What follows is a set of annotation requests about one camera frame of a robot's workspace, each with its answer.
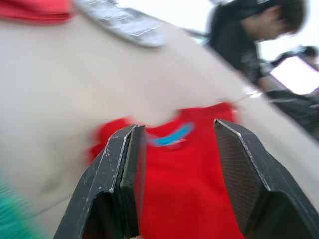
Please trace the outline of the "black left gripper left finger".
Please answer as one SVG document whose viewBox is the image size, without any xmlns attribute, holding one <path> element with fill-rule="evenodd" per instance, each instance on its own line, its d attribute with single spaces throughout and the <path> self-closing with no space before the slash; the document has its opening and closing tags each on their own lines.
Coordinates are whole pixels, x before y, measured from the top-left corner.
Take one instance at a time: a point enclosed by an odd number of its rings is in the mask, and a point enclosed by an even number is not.
<svg viewBox="0 0 319 239">
<path fill-rule="evenodd" d="M 130 239 L 140 235 L 146 174 L 146 129 L 116 131 L 82 174 L 56 239 Z"/>
</svg>

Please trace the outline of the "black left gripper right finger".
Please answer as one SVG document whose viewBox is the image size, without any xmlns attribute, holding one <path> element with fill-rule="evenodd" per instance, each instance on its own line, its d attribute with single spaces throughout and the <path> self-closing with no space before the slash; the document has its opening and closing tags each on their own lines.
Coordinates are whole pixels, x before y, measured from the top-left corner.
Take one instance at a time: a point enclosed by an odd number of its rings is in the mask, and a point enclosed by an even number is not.
<svg viewBox="0 0 319 239">
<path fill-rule="evenodd" d="M 317 239 L 317 211 L 258 137 L 220 119 L 214 130 L 224 182 L 244 238 Z"/>
</svg>

